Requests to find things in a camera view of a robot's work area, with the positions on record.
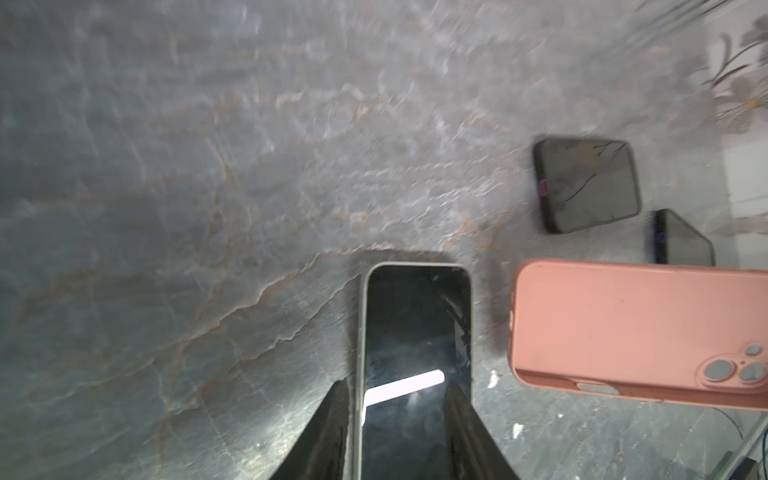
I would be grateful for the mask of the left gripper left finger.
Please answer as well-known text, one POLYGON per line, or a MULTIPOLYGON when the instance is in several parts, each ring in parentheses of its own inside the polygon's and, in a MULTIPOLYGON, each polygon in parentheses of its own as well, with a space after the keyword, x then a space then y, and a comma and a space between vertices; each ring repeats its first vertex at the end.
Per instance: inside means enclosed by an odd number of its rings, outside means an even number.
POLYGON ((342 479, 350 418, 346 379, 333 383, 272 479, 342 479))

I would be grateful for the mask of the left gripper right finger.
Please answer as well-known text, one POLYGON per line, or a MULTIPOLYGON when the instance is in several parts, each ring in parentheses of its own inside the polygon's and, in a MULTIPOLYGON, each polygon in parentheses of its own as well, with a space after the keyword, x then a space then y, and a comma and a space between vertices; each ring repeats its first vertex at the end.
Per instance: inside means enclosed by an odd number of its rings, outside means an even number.
POLYGON ((450 479, 520 479, 454 381, 446 387, 443 411, 450 479))

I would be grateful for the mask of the phone with black screen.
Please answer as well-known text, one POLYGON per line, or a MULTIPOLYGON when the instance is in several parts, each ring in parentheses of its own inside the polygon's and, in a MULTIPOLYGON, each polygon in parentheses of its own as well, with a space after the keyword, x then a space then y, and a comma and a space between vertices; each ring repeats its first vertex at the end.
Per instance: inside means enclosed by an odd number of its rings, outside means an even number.
POLYGON ((355 479, 447 479, 444 397, 471 391, 472 283, 457 264, 383 262, 360 295, 355 479))

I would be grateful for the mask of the pink phone case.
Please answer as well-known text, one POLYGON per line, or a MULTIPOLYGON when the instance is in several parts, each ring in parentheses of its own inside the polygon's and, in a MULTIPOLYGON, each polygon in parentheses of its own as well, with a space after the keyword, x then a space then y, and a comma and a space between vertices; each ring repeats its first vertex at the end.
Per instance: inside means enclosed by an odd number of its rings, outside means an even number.
POLYGON ((762 270, 535 259, 517 270, 508 361, 536 388, 767 407, 762 270))

